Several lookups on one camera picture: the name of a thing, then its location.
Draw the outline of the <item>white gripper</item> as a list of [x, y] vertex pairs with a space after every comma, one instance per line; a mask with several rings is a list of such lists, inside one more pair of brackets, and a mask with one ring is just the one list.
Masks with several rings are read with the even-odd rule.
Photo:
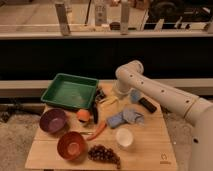
[[115, 83], [113, 86], [114, 94], [119, 98], [122, 99], [128, 95], [128, 88], [120, 83]]

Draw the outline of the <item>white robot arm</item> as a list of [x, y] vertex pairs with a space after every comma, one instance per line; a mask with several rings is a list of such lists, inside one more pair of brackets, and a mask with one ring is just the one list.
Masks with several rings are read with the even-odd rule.
[[181, 115], [194, 126], [188, 171], [213, 171], [213, 103], [197, 95], [154, 81], [143, 75], [138, 60], [119, 66], [114, 91], [126, 96], [135, 88]]

